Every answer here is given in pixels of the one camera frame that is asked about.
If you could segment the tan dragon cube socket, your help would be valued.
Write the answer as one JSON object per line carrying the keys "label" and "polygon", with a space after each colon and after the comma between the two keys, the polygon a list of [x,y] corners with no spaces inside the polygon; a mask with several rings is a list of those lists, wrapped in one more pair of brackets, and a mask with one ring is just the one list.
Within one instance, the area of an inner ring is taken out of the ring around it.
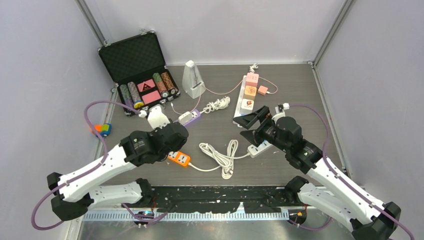
{"label": "tan dragon cube socket", "polygon": [[257,88],[255,86],[250,86],[250,85],[245,86],[244,93],[243,93],[244,99],[254,101],[256,95],[257,95]]}

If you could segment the salmon pink charger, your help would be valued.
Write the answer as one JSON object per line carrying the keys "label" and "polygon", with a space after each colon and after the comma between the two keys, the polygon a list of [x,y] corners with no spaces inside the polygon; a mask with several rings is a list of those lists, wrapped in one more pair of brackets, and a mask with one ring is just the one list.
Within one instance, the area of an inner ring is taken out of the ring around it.
{"label": "salmon pink charger", "polygon": [[266,86],[264,86],[264,85],[260,85],[257,88],[257,93],[260,94],[260,95],[262,95],[262,96],[265,96],[268,93],[268,88]]}

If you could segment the pink cube socket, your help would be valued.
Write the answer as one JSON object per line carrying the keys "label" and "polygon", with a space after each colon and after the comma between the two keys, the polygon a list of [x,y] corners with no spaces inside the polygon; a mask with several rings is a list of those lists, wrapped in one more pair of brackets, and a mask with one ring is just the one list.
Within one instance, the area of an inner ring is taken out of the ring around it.
{"label": "pink cube socket", "polygon": [[245,79],[246,86],[251,86],[251,87],[256,88],[258,86],[258,82],[259,82],[259,74],[258,73],[253,73],[253,72],[247,73],[246,79]]}

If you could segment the purple power strip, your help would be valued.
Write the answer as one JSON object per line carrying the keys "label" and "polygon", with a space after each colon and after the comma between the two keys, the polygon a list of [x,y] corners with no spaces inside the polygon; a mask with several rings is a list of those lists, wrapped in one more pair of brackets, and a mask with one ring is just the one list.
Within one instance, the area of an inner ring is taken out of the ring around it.
{"label": "purple power strip", "polygon": [[199,112],[197,109],[194,109],[194,110],[192,110],[192,111],[190,111],[190,112],[191,112],[191,114],[192,114],[192,119],[191,119],[189,122],[187,122],[186,124],[184,124],[183,126],[187,126],[187,125],[191,124],[192,122],[194,122],[194,121],[196,121],[197,119],[199,119],[199,118],[200,118],[200,116],[201,116],[200,112]]}

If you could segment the white cube socket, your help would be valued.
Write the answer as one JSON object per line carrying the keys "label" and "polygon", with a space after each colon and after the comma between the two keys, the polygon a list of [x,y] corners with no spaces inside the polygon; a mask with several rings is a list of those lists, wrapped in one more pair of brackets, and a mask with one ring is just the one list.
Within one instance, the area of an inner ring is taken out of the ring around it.
{"label": "white cube socket", "polygon": [[240,105],[240,114],[247,115],[253,112],[255,101],[252,99],[243,98]]}

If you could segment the white adapter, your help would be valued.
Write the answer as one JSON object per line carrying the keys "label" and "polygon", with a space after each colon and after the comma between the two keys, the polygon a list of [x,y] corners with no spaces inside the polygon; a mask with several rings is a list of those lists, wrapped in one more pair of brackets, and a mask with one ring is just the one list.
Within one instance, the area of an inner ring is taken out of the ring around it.
{"label": "white adapter", "polygon": [[192,119],[192,113],[187,111],[178,117],[178,122],[182,125],[185,125]]}

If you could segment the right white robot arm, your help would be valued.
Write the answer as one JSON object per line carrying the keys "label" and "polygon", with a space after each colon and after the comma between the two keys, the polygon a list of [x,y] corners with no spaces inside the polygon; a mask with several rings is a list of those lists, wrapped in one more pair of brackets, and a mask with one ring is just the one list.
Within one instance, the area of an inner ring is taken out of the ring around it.
{"label": "right white robot arm", "polygon": [[233,121],[245,129],[240,134],[252,145],[259,147],[266,141],[282,150],[292,167],[328,190],[296,176],[285,185],[287,202],[315,207],[345,226],[356,240],[389,240],[400,226],[400,207],[375,198],[346,176],[323,149],[303,137],[301,126],[285,115],[286,109],[287,104],[280,104],[277,114],[272,115],[263,106]]}

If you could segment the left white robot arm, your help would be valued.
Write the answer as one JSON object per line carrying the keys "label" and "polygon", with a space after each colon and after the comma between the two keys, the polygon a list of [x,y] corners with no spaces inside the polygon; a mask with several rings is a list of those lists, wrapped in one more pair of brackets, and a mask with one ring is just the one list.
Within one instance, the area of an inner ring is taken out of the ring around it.
{"label": "left white robot arm", "polygon": [[54,197],[52,211],[62,221],[70,221],[88,210],[120,204],[148,207],[153,202],[152,187],[146,179],[121,185],[104,185],[111,178],[144,164],[164,161],[187,142],[188,130],[178,122],[152,131],[133,131],[103,157],[68,174],[53,172],[47,183]]}

